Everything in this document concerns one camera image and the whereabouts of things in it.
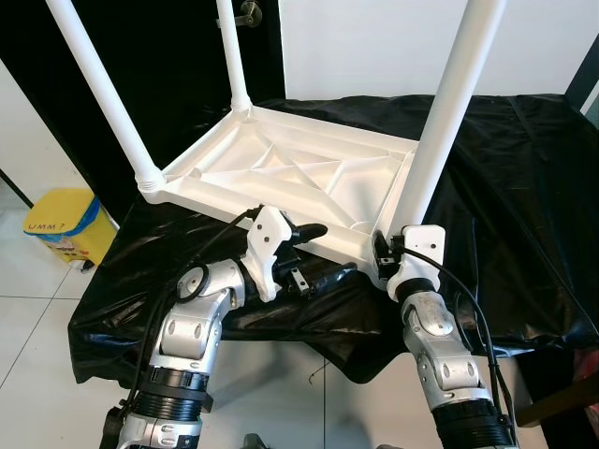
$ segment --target black door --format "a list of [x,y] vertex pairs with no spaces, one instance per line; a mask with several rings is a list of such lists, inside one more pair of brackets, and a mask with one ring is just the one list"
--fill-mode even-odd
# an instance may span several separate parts
[[[75,7],[150,155],[164,167],[228,110],[215,0],[75,0]],[[233,0],[236,13],[241,0]],[[254,102],[285,96],[277,0],[238,28]],[[117,220],[137,195],[126,161],[45,2],[0,9],[0,58]]]

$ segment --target white wall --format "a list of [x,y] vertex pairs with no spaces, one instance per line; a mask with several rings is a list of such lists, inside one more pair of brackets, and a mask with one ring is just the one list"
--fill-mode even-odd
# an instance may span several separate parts
[[87,183],[0,61],[0,168],[34,203]]
[[[434,94],[466,0],[279,0],[287,98]],[[477,94],[563,94],[597,0],[509,0]]]

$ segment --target black cloth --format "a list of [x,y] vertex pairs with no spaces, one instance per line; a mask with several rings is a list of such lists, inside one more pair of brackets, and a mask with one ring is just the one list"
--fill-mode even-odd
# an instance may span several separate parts
[[[261,106],[419,139],[431,101],[427,95],[361,96]],[[208,130],[222,115],[214,111],[198,126]],[[446,229],[444,265],[476,293],[494,341],[507,354],[599,342],[598,162],[597,130],[562,96],[476,96],[470,103],[425,222]],[[138,199],[69,323],[78,382],[96,376],[130,385],[147,303],[223,226]],[[235,229],[206,262],[244,249],[245,232]],[[331,265],[302,254],[306,276]],[[458,288],[441,278],[441,293],[453,298]],[[457,315],[481,353],[466,299]],[[361,274],[312,300],[248,304],[226,317],[223,338],[305,341],[357,383],[405,351],[399,306]]]

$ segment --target tiled floor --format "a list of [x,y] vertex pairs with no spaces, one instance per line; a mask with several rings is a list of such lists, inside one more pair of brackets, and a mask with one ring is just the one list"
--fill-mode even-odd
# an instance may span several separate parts
[[[26,210],[0,210],[1,447],[96,449],[104,415],[126,392],[115,382],[75,383],[66,325],[93,273],[82,275],[21,231]],[[518,401],[518,369],[501,362]],[[255,432],[274,449],[440,448],[410,355],[369,384],[302,343],[220,347],[200,448],[238,449]],[[484,373],[485,361],[480,360]],[[540,427],[519,429],[522,449],[547,448]]]

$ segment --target yellow trash bin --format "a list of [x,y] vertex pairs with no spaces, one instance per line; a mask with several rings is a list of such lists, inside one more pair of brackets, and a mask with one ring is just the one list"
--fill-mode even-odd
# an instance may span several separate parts
[[67,263],[91,260],[99,265],[116,230],[87,189],[57,189],[45,194],[23,225],[25,234],[40,238]]

